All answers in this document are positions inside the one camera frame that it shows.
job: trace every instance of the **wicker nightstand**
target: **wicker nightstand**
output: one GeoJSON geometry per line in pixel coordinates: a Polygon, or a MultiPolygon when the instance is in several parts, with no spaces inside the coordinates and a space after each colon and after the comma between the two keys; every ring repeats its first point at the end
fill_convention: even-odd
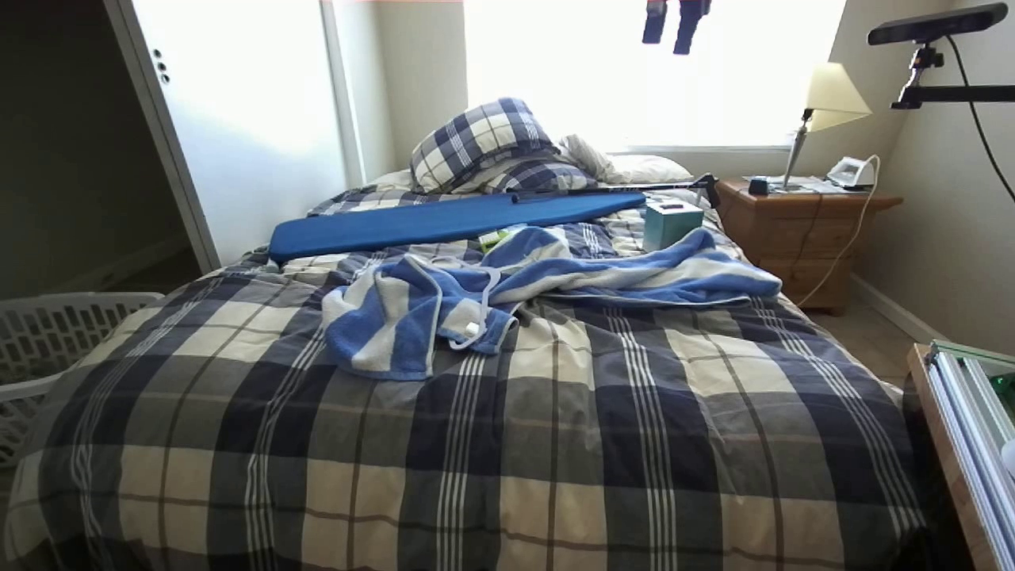
{"type": "MultiPolygon", "coordinates": [[[[819,311],[847,303],[853,230],[869,194],[793,191],[750,196],[743,180],[720,180],[717,194],[727,236],[750,264],[776,271],[795,303],[819,311]]],[[[896,204],[899,196],[878,191],[866,205],[863,226],[896,204]]]]}

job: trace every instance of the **window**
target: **window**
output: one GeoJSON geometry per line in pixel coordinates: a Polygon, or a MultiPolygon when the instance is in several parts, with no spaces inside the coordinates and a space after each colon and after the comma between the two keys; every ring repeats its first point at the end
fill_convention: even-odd
{"type": "Polygon", "coordinates": [[[842,0],[712,0],[689,56],[640,44],[645,0],[465,0],[470,101],[521,94],[607,150],[784,146],[842,0]]]}

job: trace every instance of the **door frame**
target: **door frame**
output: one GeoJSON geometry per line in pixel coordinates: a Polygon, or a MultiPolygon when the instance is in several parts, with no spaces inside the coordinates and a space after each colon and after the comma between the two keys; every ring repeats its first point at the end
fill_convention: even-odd
{"type": "Polygon", "coordinates": [[[127,76],[132,82],[135,101],[146,115],[146,125],[150,125],[161,170],[169,177],[170,196],[179,210],[179,219],[183,219],[183,229],[186,229],[186,239],[192,247],[192,261],[204,271],[208,271],[222,264],[220,264],[208,226],[204,219],[201,200],[197,200],[197,188],[192,188],[192,177],[190,177],[190,167],[183,159],[183,146],[170,126],[170,115],[169,115],[164,94],[157,88],[157,72],[150,56],[150,44],[138,33],[138,19],[135,19],[131,0],[100,0],[100,2],[105,2],[111,27],[116,36],[120,56],[127,63],[127,76]]]}

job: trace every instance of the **telephone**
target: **telephone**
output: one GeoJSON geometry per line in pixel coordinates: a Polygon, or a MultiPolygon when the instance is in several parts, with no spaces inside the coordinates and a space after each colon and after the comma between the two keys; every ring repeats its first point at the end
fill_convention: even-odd
{"type": "Polygon", "coordinates": [[[842,188],[842,191],[869,191],[869,188],[878,188],[878,170],[881,170],[881,159],[878,155],[869,155],[869,159],[842,155],[829,170],[829,180],[833,188],[842,188]]]}

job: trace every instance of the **laundry basket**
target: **laundry basket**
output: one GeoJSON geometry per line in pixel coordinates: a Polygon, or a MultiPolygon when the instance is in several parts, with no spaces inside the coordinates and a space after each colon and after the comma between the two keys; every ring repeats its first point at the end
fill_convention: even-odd
{"type": "Polygon", "coordinates": [[[11,465],[47,386],[157,291],[67,291],[0,301],[0,465],[11,465]]]}

